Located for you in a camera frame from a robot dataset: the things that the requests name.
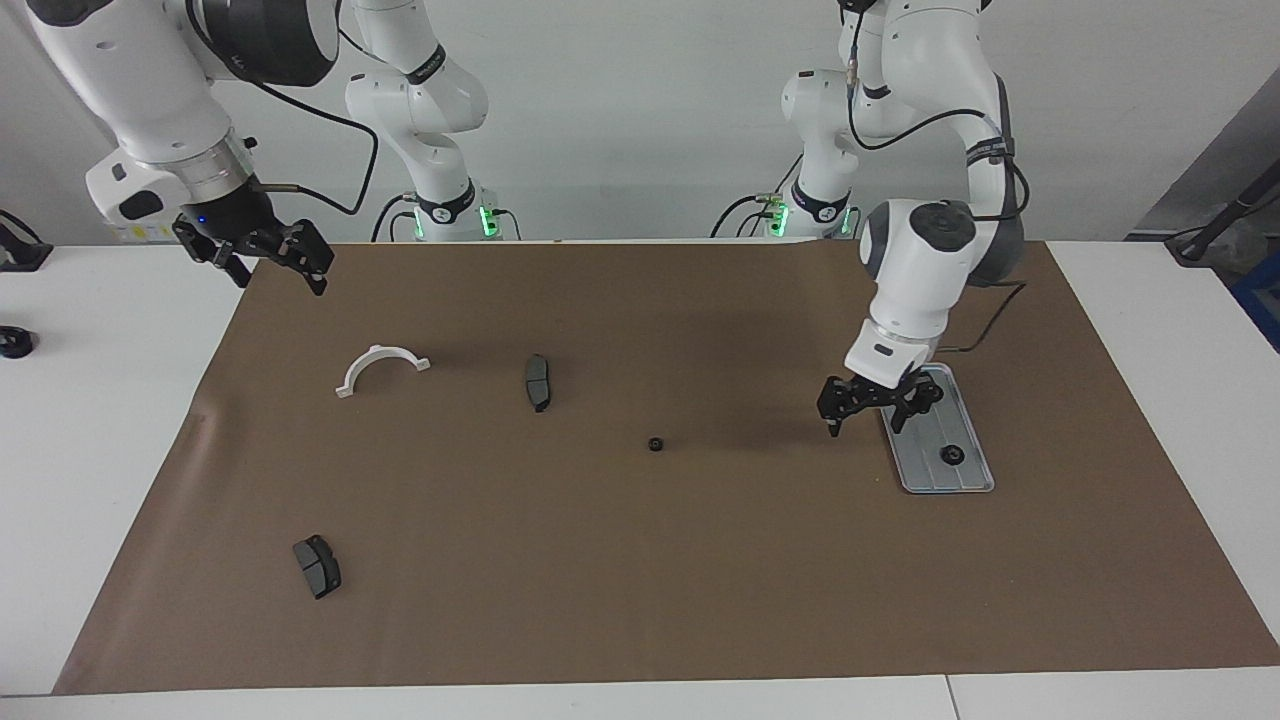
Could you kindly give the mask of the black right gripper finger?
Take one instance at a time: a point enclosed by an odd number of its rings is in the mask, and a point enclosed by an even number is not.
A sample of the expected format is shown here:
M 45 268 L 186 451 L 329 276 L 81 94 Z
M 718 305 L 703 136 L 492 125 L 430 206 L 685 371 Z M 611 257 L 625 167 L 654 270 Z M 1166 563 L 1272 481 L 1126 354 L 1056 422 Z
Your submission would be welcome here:
M 312 295 L 325 293 L 334 252 L 311 220 L 256 231 L 255 249 L 261 258 L 301 275 Z
M 188 222 L 174 222 L 172 231 L 180 246 L 195 263 L 207 263 L 225 273 L 232 282 L 244 290 L 251 281 L 251 270 L 228 243 L 215 243 Z

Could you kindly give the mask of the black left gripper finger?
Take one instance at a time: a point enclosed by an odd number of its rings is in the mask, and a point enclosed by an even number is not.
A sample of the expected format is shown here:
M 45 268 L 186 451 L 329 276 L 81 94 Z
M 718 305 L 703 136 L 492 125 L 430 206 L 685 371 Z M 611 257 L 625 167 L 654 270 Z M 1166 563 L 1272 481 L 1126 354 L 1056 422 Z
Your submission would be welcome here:
M 831 438 L 838 438 L 844 423 L 861 411 L 861 401 L 852 392 L 852 382 L 828 377 L 817 400 L 817 410 Z
M 911 418 L 928 414 L 943 397 L 933 380 L 904 380 L 893 392 L 892 432 L 901 433 Z

